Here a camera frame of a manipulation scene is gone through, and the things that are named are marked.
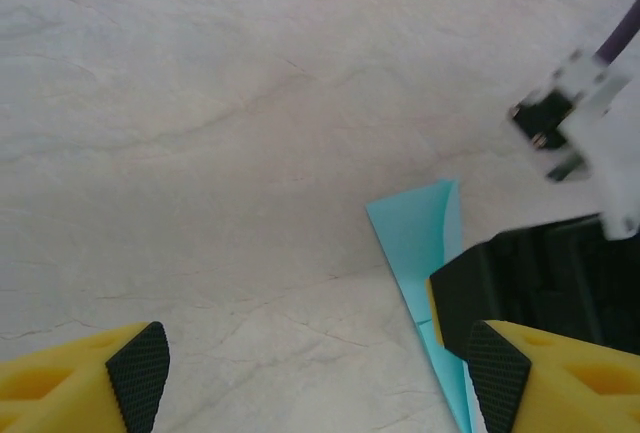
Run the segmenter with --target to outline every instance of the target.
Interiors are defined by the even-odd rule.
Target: light blue paper
[[[476,413],[470,411],[465,364],[436,341],[425,287],[432,273],[462,252],[458,184],[443,180],[400,193],[369,203],[367,212],[458,427],[472,433]]]
[[[464,387],[467,392],[467,405],[469,405],[469,422],[471,423],[471,430],[473,433],[480,433],[480,423],[478,420],[482,418],[482,414],[480,413],[477,405],[476,392],[473,389],[473,382],[471,381],[471,375],[469,374],[469,365],[467,365],[466,361],[462,362],[462,369],[464,372]]]

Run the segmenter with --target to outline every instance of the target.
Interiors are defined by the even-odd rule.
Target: white marble surface
[[[455,431],[364,205],[588,211],[498,124],[631,1],[0,0],[0,360],[160,320],[158,432]]]

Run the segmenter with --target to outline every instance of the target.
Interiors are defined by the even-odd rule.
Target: screw
[[[582,51],[576,50],[573,53],[571,53],[571,56],[569,57],[569,61],[576,61],[581,56],[582,56]]]
[[[533,142],[533,146],[535,146],[537,149],[542,148],[544,145],[547,144],[547,137],[545,135],[543,135],[542,133],[537,133],[532,139],[531,141]]]
[[[629,233],[631,233],[632,231],[635,231],[636,223],[635,221],[633,221],[633,218],[626,217],[624,219],[624,227],[627,229]]]

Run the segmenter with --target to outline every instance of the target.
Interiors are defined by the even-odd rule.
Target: table surface
[[[157,432],[455,431],[364,206],[592,211],[499,125],[631,2],[0,0],[0,360],[159,320]]]

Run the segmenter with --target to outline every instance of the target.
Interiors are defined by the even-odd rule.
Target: textured rubber pad
[[[169,345],[161,323],[150,323],[106,362],[128,433],[149,433],[169,374]]]
[[[487,323],[473,325],[469,373],[489,433],[510,433],[524,394],[531,361]]]

